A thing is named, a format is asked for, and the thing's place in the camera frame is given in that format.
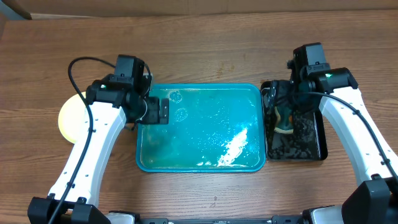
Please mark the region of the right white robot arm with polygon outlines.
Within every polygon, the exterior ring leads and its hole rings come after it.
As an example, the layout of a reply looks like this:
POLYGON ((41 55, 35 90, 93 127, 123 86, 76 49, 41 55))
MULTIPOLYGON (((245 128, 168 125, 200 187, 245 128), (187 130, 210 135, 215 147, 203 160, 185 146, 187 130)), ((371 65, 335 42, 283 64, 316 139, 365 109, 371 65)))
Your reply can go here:
POLYGON ((397 222, 397 154, 372 120, 348 69, 293 72, 290 80, 264 82, 261 94, 271 159, 324 160, 323 123, 328 121, 351 161, 358 185, 341 205, 274 216, 273 223, 397 222))

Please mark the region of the yellow green sponge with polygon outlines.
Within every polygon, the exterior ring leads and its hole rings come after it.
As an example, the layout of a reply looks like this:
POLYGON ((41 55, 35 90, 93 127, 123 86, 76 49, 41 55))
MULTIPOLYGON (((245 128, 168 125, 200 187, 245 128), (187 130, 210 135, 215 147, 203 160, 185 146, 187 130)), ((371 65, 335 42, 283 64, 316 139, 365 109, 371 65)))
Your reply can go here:
POLYGON ((292 110, 286 106, 276 106, 274 110, 276 115, 274 131, 280 134, 292 134, 294 132, 292 110))

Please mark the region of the yellow-green rimmed plate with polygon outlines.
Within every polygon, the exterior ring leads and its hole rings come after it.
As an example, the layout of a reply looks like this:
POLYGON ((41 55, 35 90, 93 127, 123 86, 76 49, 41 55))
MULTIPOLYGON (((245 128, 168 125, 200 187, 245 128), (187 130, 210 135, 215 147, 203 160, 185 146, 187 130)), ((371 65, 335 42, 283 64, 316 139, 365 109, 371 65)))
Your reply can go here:
POLYGON ((76 143, 80 126, 84 122, 85 104, 78 94, 69 98, 58 114, 58 128, 62 136, 72 144, 76 143))

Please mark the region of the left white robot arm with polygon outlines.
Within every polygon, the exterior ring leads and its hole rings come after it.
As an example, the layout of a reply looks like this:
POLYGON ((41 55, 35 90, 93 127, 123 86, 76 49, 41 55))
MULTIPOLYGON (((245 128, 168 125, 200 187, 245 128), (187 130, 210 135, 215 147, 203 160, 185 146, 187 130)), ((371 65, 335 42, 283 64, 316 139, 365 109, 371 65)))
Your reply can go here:
POLYGON ((114 73, 77 91, 85 117, 67 163, 45 198, 27 209, 31 223, 136 223, 131 212, 98 209, 103 175, 125 125, 168 124, 169 101, 150 96, 152 74, 141 59, 118 55, 114 73))

